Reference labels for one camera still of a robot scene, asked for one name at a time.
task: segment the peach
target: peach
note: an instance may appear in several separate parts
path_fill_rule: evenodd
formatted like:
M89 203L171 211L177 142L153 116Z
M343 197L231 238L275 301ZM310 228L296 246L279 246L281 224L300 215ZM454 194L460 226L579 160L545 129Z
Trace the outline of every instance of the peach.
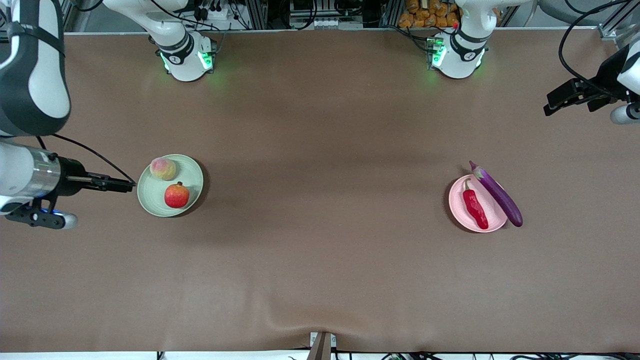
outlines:
M175 177L175 163L166 158L158 158L151 161L151 174L162 180L171 180Z
M170 208L179 209L189 202L189 189L184 187L180 181L177 184L169 185L164 191L164 203Z

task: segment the cable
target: cable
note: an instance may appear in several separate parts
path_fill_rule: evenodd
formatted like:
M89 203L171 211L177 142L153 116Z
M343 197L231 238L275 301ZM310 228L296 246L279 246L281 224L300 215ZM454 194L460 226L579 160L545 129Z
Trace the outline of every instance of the cable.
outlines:
M72 144L74 144L74 145L78 145L78 146L80 146L81 148L83 148L84 150L87 150L88 152L92 153L93 155L96 155L97 157L99 157L100 159L102 159L105 163L107 163L107 164L111 165L111 167L113 167L114 169L116 169L116 170L117 170L119 173L121 173L124 177L126 177L126 178L127 178L127 180L129 180L129 182L130 182L131 184L133 184L134 186L135 186L135 185L137 185L137 183L136 183L133 179L131 179L131 176L127 175L127 173L125 173L124 171L120 170L120 168L119 168L119 167L117 167L114 163L110 162L110 161L109 161L109 159L107 159L107 158L105 158L104 156L100 155L100 153L98 153L97 151L93 150L93 149L92 149L92 148L90 148L89 146L87 146L87 145L85 145L85 144L83 144L83 143L77 142L77 141L75 141L75 140L73 140L73 139L70 139L70 138L64 137L64 136L62 136L62 135L53 134L53 135L51 135L51 136L53 136L53 137L55 137L55 138L62 139L62 140L64 140L64 141L66 141L66 142L70 142L70 143L72 143Z
M356 16L356 15L360 15L362 13L362 6L363 6L362 3L360 3L360 7L359 8L357 8L356 10L354 10L351 13L348 12L349 9L347 9L346 4L345 4L344 8L342 10L340 10L340 8L338 7L338 4L343 2L343 1L346 3L346 0L336 0L336 1L333 2L333 9L337 13L339 13L340 15L342 15L342 16Z
M318 5L316 4L316 0L309 0L309 3L311 4L311 7L309 9L309 20L302 28L298 30L304 30L308 28L316 20L316 15L318 14Z
M538 357L531 357L531 356L525 356L525 355L516 355L513 356L511 358L511 360L519 360L519 359L526 359L526 360L541 360L543 359L541 356Z
M287 29L291 29L291 25L289 24L289 21L287 19L285 19L284 15L286 13L285 10L285 4L287 3L287 0L281 0L280 1L280 8L278 9L280 12L280 21L282 21L282 24L284 25L285 28Z
M86 8L86 9L83 9L83 8L81 8L80 6L78 6L77 2L75 2L75 1L72 1L72 2L71 2L71 5L73 5L73 6L74 6L74 7L75 7L79 12L83 12L83 13L84 13L84 12L90 12L90 11L92 11L92 10L95 10L98 6L100 6L100 5L102 4L102 2L103 2L103 1L104 1L104 0L98 0L98 2L97 2L97 3L95 3L95 5L93 5L93 6L89 6L89 7L88 7L88 8Z
M564 32L564 35L562 36L562 40L560 40L560 45L558 46L558 58L560 59L560 63L562 64L562 66L568 71L570 72L573 76L575 76L576 78L580 79L583 83L591 86L592 88L598 90L599 92L602 92L603 94L605 94L606 96L609 97L613 97L615 99L617 99L617 97L611 93L610 91L608 91L605 88L602 88L601 86L598 86L596 84L594 84L593 82L591 82L589 79L585 78L584 76L580 75L576 70L573 70L567 63L566 60L564 60L564 55L563 55L563 49L564 49L564 43L566 42L566 38L569 36L569 33L571 32L571 30L582 20L584 20L587 16L593 15L595 13L599 13L604 9L610 8L612 6L615 5L619 5L619 4L623 4L623 3L629 3L631 0L615 0L612 1L610 3L607 4L603 4L600 6L597 6L591 10L589 10L588 12L580 15L580 17L578 17L578 19L575 19L571 25L569 25L569 28Z
M222 45L225 44L225 39L227 38L227 33L229 32L229 30L226 30L222 34L222 40L220 40L220 46L216 48L216 54L218 54L222 50Z
M447 35L455 35L456 34L455 31L453 33L448 33L448 32L445 31L445 29L439 28L438 26L431 26L431 28L438 29L438 30L442 31L443 33L445 33Z
M411 41L418 47L418 49L424 51L425 53L428 53L429 50L427 50L426 47L418 44L418 41L415 39L415 37L413 37L413 34L411 34L411 31L409 30L409 28L406 29L406 32L409 34L409 38L411 39Z
M425 51L425 52L427 52L427 53L433 53L433 52L434 52L433 50L429 50L429 49L427 49L426 47L424 47L424 46L422 46L422 45L418 44L418 40L420 40L420 41L425 41L425 42L426 42L426 41L427 41L427 38L426 38L426 37L417 37L417 36L415 36L415 35L411 34L411 31L410 31L408 28L407 28L407 30L406 30L406 31L403 31L401 28L398 28L397 26L393 26L393 25L384 25L384 26L383 26L383 28L391 28L391 29L394 29L394 30L396 30L397 32L399 32L400 34L402 34L402 35L404 35L404 36L406 36L406 37L410 38L410 39L411 39L411 41L412 41L412 42L413 42L413 43L418 47L418 49L420 49L420 50L422 50L422 51Z
M584 14L584 13L585 13L585 12L580 11L580 10L576 9L575 7L573 7L573 5L571 5L571 3L569 2L569 0L564 0L564 3L565 3L567 6L569 6L569 9L571 9L571 10L573 10L573 11L575 11L575 12L579 13L579 14Z
M193 21L193 20L189 20L187 18L181 17L181 16L177 16L175 14L170 13L169 11L167 11L165 8L163 8L162 6L160 6L156 0L149 0L151 1L158 9L162 10L163 13L169 15L170 17L173 17L174 19L178 19L181 21L186 21L186 22L190 22L192 24L196 24L196 25L202 25L202 26L209 26L212 30L216 30L216 31L221 31L220 29L218 29L217 27L213 26L212 24L205 24L203 22L199 22L199 21Z
M42 138L40 136L36 136L36 139L38 139L38 143L40 144L40 147L47 150L47 147L44 145L44 141L42 141Z
M233 3L236 6L235 11L231 6L231 3ZM244 18L242 17L242 12L240 11L240 6L238 6L238 3L236 2L236 0L230 0L229 8L231 9L231 12L234 13L235 16L238 16L238 22L240 22L240 25L242 25L247 30L251 30L251 28L249 28L249 25L247 25L247 23L244 21Z

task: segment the metal bracket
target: metal bracket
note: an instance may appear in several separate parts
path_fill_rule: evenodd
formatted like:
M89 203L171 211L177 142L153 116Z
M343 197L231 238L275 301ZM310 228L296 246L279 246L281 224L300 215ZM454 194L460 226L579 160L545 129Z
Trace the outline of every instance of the metal bracket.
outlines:
M600 38L602 40L615 40L616 30L620 28L620 24L631 16L631 13L640 4L640 0L629 0L621 3L604 23L598 25Z
M433 67L433 54L435 54L442 45L442 39L437 37L427 37L427 51L425 52L427 58L427 70L437 70Z
M307 360L331 360L331 348L335 347L335 335L328 332L312 332L311 344Z

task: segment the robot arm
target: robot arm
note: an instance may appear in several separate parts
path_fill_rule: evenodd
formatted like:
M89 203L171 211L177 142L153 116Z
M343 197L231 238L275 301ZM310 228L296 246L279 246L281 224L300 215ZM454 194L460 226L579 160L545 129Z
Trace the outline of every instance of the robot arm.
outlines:
M60 4L12 1L11 55L0 64L0 136L44 136L71 111Z
M442 32L442 39L433 57L433 66L454 79L471 75L480 66L484 45L495 29L497 17L493 8L515 6L528 0L457 0L462 10L460 26L452 33Z
M164 67L179 81L194 81L213 71L215 42L196 31L186 31L167 12L180 10L188 0L104 0L103 4L142 26L160 49Z
M623 47L606 59L600 65L596 76L589 79L589 82L598 88L573 78L547 94L545 115L550 116L562 108L585 102L589 111L596 111L607 104L622 100L628 104L614 109L611 112L611 121L615 124L640 122L639 60L640 41Z
M11 54L0 64L0 215L31 226L69 229L77 218L55 210L58 196L83 188L129 192L135 184L13 142L16 136L53 135L65 125L71 104L58 0L4 3L10 9ZM43 200L49 202L47 209L42 209Z

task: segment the eggplant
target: eggplant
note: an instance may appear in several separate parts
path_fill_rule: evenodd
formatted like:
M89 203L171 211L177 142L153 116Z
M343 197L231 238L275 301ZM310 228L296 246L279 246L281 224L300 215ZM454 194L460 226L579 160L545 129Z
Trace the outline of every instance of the eggplant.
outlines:
M498 205L500 205L504 213L507 214L509 221L517 227L522 226L522 214L520 213L520 209L518 209L518 206L509 194L507 194L507 192L504 191L504 189L498 185L491 175L489 175L483 168L474 164L473 161L469 161L469 163L471 164L471 171L476 179L480 181Z

